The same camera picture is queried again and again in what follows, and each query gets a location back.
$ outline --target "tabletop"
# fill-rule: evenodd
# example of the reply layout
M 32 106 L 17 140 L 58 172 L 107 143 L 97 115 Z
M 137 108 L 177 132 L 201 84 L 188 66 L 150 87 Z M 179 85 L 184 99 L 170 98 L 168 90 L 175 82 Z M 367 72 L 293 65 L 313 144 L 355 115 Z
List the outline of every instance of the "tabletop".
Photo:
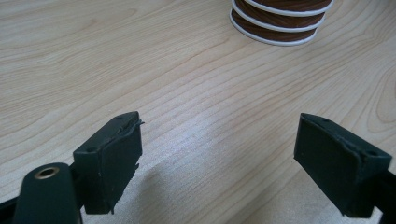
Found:
M 297 47 L 242 35 L 231 7 L 1 1 L 0 201 L 139 111 L 140 167 L 115 215 L 85 223 L 377 223 L 343 217 L 293 149 L 309 113 L 396 156 L 396 2 L 335 0 Z

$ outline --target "screw hole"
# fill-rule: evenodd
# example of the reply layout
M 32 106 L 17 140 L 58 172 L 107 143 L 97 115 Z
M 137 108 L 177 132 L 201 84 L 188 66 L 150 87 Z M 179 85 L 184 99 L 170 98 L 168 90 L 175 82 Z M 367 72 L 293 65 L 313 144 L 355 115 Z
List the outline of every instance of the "screw hole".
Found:
M 37 172 L 35 174 L 35 178 L 40 179 L 40 180 L 47 179 L 47 178 L 55 176 L 58 172 L 59 172 L 58 167 L 48 167 L 48 168 L 42 169 L 41 171 Z
M 94 152 L 97 150 L 97 147 L 87 147 L 87 149 L 85 149 L 87 152 Z
M 366 153 L 369 154 L 370 156 L 378 156 L 378 153 L 374 151 L 366 151 Z

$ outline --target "clamp jaw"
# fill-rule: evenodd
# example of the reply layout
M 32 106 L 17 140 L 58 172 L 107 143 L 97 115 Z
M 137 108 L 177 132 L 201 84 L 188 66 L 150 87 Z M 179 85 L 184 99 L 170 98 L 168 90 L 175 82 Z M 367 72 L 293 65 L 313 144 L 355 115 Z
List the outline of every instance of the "clamp jaw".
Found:
M 114 213 L 138 168 L 142 141 L 138 112 L 116 116 L 74 151 L 74 163 L 35 168 L 18 198 L 0 204 L 0 223 L 82 223 L 87 214 Z
M 328 119 L 300 116 L 294 159 L 343 215 L 370 217 L 376 206 L 384 214 L 381 223 L 396 223 L 391 158 Z

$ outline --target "stacked spools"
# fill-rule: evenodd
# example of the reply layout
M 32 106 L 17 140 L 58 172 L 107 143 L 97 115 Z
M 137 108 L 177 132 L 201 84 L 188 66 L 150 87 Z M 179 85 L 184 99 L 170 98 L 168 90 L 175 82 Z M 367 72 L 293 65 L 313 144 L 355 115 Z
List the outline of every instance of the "stacked spools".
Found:
M 230 19 L 263 43 L 295 46 L 314 38 L 333 0 L 232 0 Z

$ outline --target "wooden table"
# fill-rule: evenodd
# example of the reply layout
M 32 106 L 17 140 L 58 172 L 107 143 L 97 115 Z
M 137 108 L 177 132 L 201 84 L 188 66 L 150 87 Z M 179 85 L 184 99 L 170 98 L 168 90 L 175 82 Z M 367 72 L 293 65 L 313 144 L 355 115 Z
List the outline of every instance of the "wooden table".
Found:
M 342 217 L 293 147 L 305 112 L 396 156 L 396 2 L 336 0 L 315 39 L 288 48 L 239 33 L 230 9 L 2 1 L 0 201 L 137 110 L 140 168 L 116 214 L 85 223 L 377 223 L 377 210 Z

